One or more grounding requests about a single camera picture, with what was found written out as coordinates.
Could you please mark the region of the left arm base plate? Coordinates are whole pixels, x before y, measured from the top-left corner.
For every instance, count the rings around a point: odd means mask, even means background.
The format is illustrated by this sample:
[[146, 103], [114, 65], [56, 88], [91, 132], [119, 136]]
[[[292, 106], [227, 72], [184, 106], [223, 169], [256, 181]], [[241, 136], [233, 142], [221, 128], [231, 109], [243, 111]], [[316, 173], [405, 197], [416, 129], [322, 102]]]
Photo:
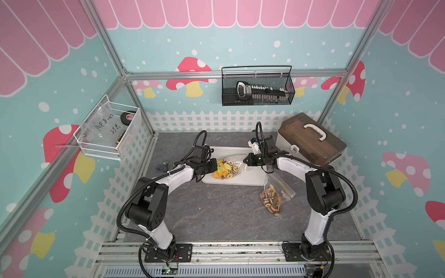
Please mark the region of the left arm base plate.
[[172, 244], [166, 250], [160, 248], [154, 249], [152, 246], [149, 246], [145, 252], [144, 262], [191, 262], [192, 248], [192, 244], [176, 243]]

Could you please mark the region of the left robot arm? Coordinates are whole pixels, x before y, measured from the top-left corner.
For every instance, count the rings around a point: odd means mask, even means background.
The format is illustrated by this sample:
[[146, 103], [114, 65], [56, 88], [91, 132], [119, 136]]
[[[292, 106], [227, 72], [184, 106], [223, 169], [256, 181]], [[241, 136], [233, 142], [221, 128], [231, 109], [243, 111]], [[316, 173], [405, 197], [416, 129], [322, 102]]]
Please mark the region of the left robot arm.
[[217, 161], [212, 158], [214, 149], [206, 144], [206, 138], [207, 131], [199, 132], [192, 149], [166, 173], [154, 178], [141, 177], [118, 213], [119, 230], [142, 236], [147, 240], [146, 245], [165, 260], [177, 253], [175, 236], [164, 222], [169, 193], [192, 180], [199, 182], [217, 170]]

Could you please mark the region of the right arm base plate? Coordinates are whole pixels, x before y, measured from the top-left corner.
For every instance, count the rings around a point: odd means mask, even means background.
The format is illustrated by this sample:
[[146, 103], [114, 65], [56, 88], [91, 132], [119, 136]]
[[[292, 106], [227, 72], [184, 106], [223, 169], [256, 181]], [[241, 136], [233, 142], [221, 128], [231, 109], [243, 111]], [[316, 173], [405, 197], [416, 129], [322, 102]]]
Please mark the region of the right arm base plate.
[[309, 243], [282, 242], [282, 250], [287, 262], [316, 261], [330, 262], [332, 252], [326, 243], [313, 246]]

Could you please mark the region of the clear ziploc bag of cookies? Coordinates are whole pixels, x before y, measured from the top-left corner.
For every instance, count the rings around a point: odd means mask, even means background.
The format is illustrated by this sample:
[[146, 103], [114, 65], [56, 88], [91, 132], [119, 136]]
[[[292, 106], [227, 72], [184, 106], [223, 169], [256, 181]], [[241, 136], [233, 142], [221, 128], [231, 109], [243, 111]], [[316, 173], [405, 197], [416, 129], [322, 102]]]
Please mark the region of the clear ziploc bag of cookies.
[[283, 204], [294, 198], [296, 192], [278, 174], [267, 174], [264, 189], [260, 193], [260, 199], [265, 208], [273, 215], [280, 216]]

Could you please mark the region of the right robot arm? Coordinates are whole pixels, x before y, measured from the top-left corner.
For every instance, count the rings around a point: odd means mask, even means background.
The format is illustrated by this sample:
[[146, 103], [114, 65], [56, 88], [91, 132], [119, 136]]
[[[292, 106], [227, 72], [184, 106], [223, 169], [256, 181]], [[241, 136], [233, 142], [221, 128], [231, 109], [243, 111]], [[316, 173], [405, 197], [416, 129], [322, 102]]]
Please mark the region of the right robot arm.
[[256, 123], [255, 138], [249, 141], [249, 145], [253, 152], [244, 159], [248, 166], [261, 167], [268, 174], [281, 170], [297, 177], [306, 185], [311, 215], [301, 238], [300, 256], [313, 261], [328, 251], [333, 258], [334, 251], [330, 247], [327, 234], [335, 216], [356, 207], [358, 191], [355, 186], [330, 165], [319, 166], [280, 151], [274, 145], [272, 136], [264, 136], [261, 122]]

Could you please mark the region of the ziploc bag with yellow chick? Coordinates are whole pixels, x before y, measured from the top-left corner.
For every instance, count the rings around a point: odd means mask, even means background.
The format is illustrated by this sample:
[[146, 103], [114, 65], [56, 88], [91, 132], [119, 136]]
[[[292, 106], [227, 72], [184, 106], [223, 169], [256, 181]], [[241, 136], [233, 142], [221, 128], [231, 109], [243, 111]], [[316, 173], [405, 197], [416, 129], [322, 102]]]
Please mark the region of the ziploc bag with yellow chick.
[[233, 155], [217, 160], [217, 170], [213, 178], [217, 180], [232, 179], [247, 172], [247, 164], [243, 161], [246, 155]]

